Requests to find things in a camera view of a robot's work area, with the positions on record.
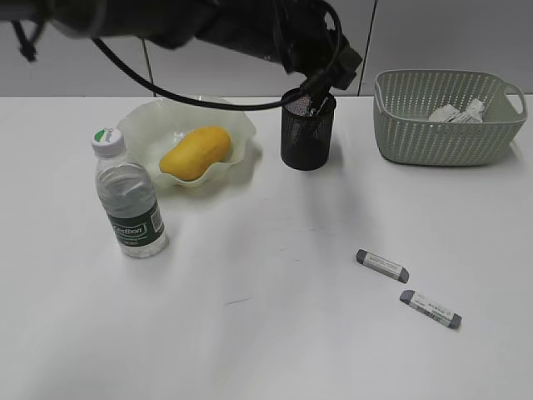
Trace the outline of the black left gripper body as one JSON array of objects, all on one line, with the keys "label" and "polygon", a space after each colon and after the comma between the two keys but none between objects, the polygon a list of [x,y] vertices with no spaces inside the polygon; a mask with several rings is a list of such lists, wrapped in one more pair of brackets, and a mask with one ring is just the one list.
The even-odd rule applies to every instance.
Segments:
[{"label": "black left gripper body", "polygon": [[356,77],[361,56],[326,1],[268,1],[270,63],[305,77],[301,90],[346,90]]}]

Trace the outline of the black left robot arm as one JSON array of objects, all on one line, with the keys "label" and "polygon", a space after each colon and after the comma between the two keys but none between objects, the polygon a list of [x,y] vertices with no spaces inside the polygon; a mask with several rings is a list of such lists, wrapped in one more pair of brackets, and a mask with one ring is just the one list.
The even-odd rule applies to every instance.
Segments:
[{"label": "black left robot arm", "polygon": [[362,63],[326,1],[3,1],[1,20],[51,23],[71,38],[140,37],[165,49],[197,39],[346,90]]}]

